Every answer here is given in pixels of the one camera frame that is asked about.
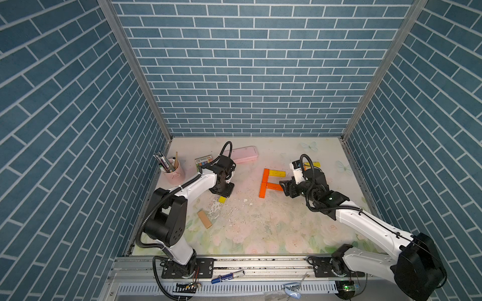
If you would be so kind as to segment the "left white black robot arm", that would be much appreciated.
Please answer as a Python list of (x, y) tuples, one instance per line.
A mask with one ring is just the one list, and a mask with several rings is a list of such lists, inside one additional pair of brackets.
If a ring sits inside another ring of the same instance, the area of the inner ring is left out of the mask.
[(146, 213), (136, 233), (136, 245), (140, 248), (159, 248), (177, 264), (189, 265), (195, 251), (183, 237), (188, 202), (206, 191), (229, 197), (234, 189), (231, 178), (235, 167), (230, 157), (220, 155), (213, 162), (197, 168), (195, 176), (187, 182), (171, 190), (155, 190), (154, 206)]

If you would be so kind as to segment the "orange block low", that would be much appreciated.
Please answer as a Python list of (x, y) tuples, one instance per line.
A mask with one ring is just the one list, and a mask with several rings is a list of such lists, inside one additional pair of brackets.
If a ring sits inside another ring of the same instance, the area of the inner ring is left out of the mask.
[(263, 177), (262, 177), (262, 183), (268, 183), (269, 173), (270, 173), (269, 169), (264, 170)]

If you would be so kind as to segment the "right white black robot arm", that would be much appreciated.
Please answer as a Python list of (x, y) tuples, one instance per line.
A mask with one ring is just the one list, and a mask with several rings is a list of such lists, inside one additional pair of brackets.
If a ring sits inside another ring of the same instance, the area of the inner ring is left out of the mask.
[(335, 275), (374, 275), (396, 284), (413, 300), (428, 300), (446, 283), (448, 275), (432, 238), (424, 233), (412, 235), (367, 213), (349, 197), (331, 190), (320, 168), (305, 168), (300, 161), (292, 162), (290, 167), (292, 178), (280, 182), (286, 196), (304, 197), (310, 211), (353, 228), (383, 250), (372, 253), (351, 244), (342, 245), (331, 255)]

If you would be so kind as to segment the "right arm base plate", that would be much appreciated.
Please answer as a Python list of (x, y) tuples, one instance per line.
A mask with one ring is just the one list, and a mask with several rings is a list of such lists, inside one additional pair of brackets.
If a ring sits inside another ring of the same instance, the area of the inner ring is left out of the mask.
[(313, 272), (316, 278), (329, 278), (329, 277), (348, 277), (348, 278), (360, 278), (365, 277), (363, 272), (354, 272), (345, 267), (345, 264), (341, 261), (329, 257), (316, 257), (309, 256), (306, 261), (312, 266)]

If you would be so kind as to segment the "wooden block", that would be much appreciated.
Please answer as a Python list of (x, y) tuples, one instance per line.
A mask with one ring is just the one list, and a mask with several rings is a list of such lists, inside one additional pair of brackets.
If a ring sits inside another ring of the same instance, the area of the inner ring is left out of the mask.
[(210, 220), (210, 218), (208, 217), (208, 215), (205, 213), (205, 211), (203, 209), (201, 209), (198, 213), (197, 213), (200, 221), (202, 222), (203, 226), (206, 228), (206, 229), (209, 229), (212, 227), (212, 222)]

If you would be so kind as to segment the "orange block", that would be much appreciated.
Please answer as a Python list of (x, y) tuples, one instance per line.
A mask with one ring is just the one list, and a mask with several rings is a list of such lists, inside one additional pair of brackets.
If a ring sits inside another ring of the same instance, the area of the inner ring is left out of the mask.
[(259, 198), (265, 198), (266, 197), (266, 190), (267, 190), (267, 183), (262, 182), (260, 191), (259, 191)]
[(283, 191), (282, 186), (280, 184), (275, 184), (275, 183), (267, 183), (266, 188), (271, 190), (276, 190), (276, 191)]

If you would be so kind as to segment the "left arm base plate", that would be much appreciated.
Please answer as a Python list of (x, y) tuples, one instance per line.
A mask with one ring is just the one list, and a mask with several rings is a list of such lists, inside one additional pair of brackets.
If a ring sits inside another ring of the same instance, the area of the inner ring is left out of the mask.
[(207, 278), (211, 279), (214, 269), (213, 258), (192, 258), (186, 265), (180, 265), (175, 261), (167, 261), (162, 263), (163, 279), (179, 279), (179, 278)]

